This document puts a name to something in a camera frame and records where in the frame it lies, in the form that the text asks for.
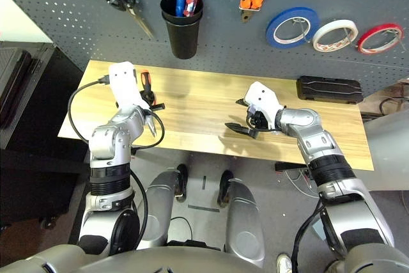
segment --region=red tape roll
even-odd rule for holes
[[[396,36],[393,40],[377,48],[366,49],[363,47],[368,38],[371,38],[372,36],[377,35],[378,33],[388,31],[388,30],[396,32]],[[384,52],[384,51],[387,51],[388,49],[393,48],[396,44],[399,43],[399,40],[402,40],[402,39],[403,39],[403,28],[400,25],[393,24],[393,23],[382,24],[382,25],[379,25],[379,26],[376,26],[370,29],[368,32],[365,32],[358,40],[357,46],[358,46],[358,50],[363,54],[379,54],[380,52]]]

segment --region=pegboard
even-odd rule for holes
[[[104,0],[14,1],[83,70],[90,59],[100,59],[287,79],[316,75],[358,80],[365,95],[409,75],[409,51],[403,52],[400,45],[381,54],[363,55],[351,46],[321,53],[311,43],[275,49],[265,40],[271,19],[294,6],[316,10],[321,25],[351,19],[359,36],[385,22],[397,22],[407,32],[409,0],[265,0],[261,11],[246,24],[240,19],[239,0],[203,0],[197,54],[189,60],[171,53],[160,0],[141,0],[140,14],[151,26],[154,40],[148,39],[129,14]],[[409,48],[408,37],[407,33],[403,43]]]

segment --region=scissors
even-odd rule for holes
[[[142,17],[138,14],[137,9],[135,7],[139,3],[139,0],[106,0],[113,8],[119,11],[127,11],[131,16],[136,20],[139,26],[143,29],[143,31],[148,35],[148,37],[152,40],[153,34],[152,31],[147,23],[143,21]]]

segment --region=wooden tabletop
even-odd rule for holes
[[[81,80],[86,84],[108,74],[112,63],[88,63]],[[346,160],[354,169],[373,170],[371,154],[357,105],[311,102],[297,97],[295,80],[251,77],[192,70],[177,70],[136,65],[138,87],[141,70],[147,69],[157,103],[165,110],[157,111],[164,122],[166,134],[158,147],[220,153],[242,157],[304,163],[295,138],[281,133],[260,133],[257,140],[229,130],[224,123],[245,125],[246,107],[235,101],[243,98],[254,81],[275,91],[279,102],[289,108],[311,108],[322,118]],[[107,123],[117,109],[109,86],[97,84],[81,91],[72,104],[72,116],[80,133],[89,139],[93,129]],[[66,117],[59,137],[78,138]],[[152,144],[155,139],[149,129],[134,144]]]

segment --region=white wall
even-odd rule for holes
[[[0,0],[0,41],[52,43],[13,0]]]

